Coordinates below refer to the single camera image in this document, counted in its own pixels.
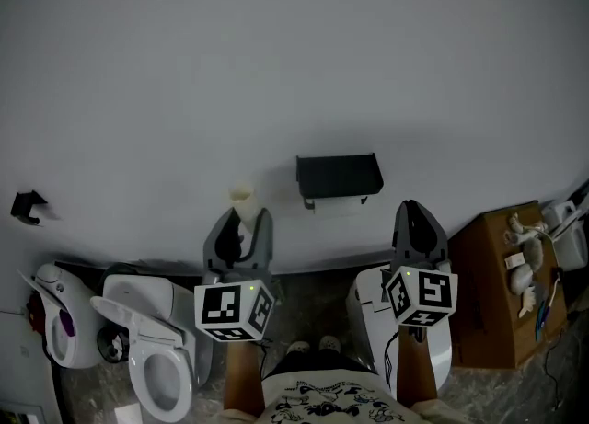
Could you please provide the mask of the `brown cardboard box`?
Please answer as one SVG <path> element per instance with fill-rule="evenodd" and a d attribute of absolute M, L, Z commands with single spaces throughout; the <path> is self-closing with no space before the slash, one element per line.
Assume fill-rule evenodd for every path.
<path fill-rule="evenodd" d="M 483 212 L 449 239 L 452 271 L 458 275 L 456 311 L 449 319 L 455 367 L 516 369 L 558 336 L 567 321 L 560 286 L 540 331 L 537 307 L 518 316 L 522 300 L 510 291 L 504 263 L 518 251 L 504 236 L 515 213 L 522 223 L 543 220 L 538 202 L 532 201 Z"/>

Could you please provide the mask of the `cream plush toy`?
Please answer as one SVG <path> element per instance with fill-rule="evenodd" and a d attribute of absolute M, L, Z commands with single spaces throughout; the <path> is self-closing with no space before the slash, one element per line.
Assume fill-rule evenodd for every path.
<path fill-rule="evenodd" d="M 523 318 L 527 313 L 531 313 L 536 306 L 536 287 L 528 286 L 522 294 L 522 306 L 518 312 L 518 318 Z"/>

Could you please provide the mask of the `grey furry plush toy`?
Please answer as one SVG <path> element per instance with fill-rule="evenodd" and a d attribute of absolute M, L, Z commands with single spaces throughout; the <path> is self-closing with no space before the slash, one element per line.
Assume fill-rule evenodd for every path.
<path fill-rule="evenodd" d="M 523 243 L 525 263 L 533 272 L 538 272 L 543 265 L 544 252 L 542 241 L 538 238 L 530 238 Z"/>

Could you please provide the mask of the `white rectangular smart toilet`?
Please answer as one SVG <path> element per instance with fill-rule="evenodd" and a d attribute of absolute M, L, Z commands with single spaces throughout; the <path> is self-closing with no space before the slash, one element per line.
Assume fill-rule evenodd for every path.
<path fill-rule="evenodd" d="M 357 360 L 382 379 L 392 396 L 411 377 L 422 378 L 437 391 L 452 363 L 448 319 L 431 327 L 401 325 L 387 293 L 390 280 L 390 271 L 377 266 L 361 271 L 352 282 L 346 311 Z"/>

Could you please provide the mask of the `blue green tool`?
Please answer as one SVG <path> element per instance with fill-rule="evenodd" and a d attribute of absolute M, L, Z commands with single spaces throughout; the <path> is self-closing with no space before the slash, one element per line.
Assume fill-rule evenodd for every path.
<path fill-rule="evenodd" d="M 537 311 L 537 321 L 535 325 L 535 339 L 539 342 L 542 337 L 542 330 L 546 324 L 547 317 L 549 314 L 549 301 L 543 300 Z"/>

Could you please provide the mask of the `white egg-shaped toilet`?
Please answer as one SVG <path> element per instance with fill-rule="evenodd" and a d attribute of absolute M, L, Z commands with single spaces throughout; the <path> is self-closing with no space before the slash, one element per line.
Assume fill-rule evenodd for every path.
<path fill-rule="evenodd" d="M 42 265 L 34 275 L 20 277 L 41 299 L 45 310 L 46 349 L 61 367 L 87 369 L 102 362 L 97 335 L 105 318 L 90 303 L 94 296 L 80 278 L 58 262 Z M 69 338 L 62 327 L 59 311 L 66 310 L 72 317 L 75 335 Z"/>

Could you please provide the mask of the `black wall-mounted roll holder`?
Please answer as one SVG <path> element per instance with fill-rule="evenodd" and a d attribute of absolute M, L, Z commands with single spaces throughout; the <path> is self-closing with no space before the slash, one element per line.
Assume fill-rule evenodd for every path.
<path fill-rule="evenodd" d="M 307 210 L 318 201 L 359 198 L 362 205 L 384 187 L 375 153 L 296 158 L 295 178 Z"/>
<path fill-rule="evenodd" d="M 23 224 L 38 226 L 39 217 L 33 217 L 31 211 L 35 206 L 44 207 L 48 202 L 35 190 L 25 193 L 18 193 L 13 201 L 10 215 Z"/>

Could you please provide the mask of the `white handled brush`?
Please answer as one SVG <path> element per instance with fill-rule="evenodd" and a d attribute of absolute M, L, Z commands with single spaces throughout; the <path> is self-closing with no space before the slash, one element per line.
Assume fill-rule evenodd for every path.
<path fill-rule="evenodd" d="M 551 291 L 551 295 L 549 298 L 549 307 L 552 307 L 555 298 L 556 298 L 556 293 L 557 290 L 559 288 L 559 285 L 561 284 L 562 281 L 562 269 L 561 268 L 556 268 L 553 270 L 553 274 L 554 274 L 554 279 L 553 279 L 553 283 L 552 283 L 552 291 Z"/>

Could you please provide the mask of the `person's black shorts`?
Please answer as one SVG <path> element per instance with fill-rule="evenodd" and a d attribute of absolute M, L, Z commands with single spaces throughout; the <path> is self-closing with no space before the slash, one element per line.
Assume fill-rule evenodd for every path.
<path fill-rule="evenodd" d="M 369 372 L 371 370 L 336 350 L 292 351 L 266 375 L 267 378 L 292 372 L 347 370 L 352 372 Z"/>

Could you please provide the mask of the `white round toilet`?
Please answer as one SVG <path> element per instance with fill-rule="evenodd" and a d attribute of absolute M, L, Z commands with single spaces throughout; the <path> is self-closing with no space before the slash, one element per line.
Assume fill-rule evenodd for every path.
<path fill-rule="evenodd" d="M 176 423 L 208 380 L 213 341 L 195 326 L 194 296 L 163 277 L 109 275 L 92 307 L 128 330 L 133 390 L 154 418 Z"/>

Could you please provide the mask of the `white grey plush toy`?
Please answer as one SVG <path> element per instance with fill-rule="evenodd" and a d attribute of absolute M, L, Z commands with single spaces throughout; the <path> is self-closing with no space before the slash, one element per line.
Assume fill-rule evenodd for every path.
<path fill-rule="evenodd" d="M 522 295 L 531 285 L 534 271 L 525 263 L 512 270 L 510 274 L 510 291 L 514 295 Z"/>

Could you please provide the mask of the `person's right forearm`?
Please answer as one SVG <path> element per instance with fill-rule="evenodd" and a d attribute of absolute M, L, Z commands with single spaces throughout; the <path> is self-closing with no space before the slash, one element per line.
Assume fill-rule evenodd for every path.
<path fill-rule="evenodd" d="M 437 398 L 427 329 L 398 329 L 397 400 L 404 407 Z"/>

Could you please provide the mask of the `small black waste bin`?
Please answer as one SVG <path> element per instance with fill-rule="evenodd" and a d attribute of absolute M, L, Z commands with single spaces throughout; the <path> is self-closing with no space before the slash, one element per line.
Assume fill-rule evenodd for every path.
<path fill-rule="evenodd" d="M 129 337 L 125 329 L 105 326 L 97 335 L 98 351 L 108 363 L 126 362 L 129 357 Z"/>

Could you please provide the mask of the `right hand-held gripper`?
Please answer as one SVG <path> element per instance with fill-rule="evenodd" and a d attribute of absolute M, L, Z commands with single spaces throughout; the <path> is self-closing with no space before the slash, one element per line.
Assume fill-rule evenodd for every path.
<path fill-rule="evenodd" d="M 395 258 L 414 260 L 410 228 L 415 200 L 403 201 L 396 213 L 392 247 Z M 383 293 L 390 302 L 398 325 L 432 327 L 456 311 L 458 277 L 447 259 L 448 243 L 444 228 L 420 203 L 416 216 L 416 250 L 429 261 L 404 261 L 394 269 L 383 270 Z"/>

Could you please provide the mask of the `toilet paper tube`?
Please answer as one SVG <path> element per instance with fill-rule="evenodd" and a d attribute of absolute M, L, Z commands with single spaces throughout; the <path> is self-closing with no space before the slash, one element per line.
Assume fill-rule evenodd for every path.
<path fill-rule="evenodd" d="M 229 199 L 243 223 L 250 223 L 259 213 L 259 204 L 255 190 L 249 184 L 236 184 L 229 190 Z"/>

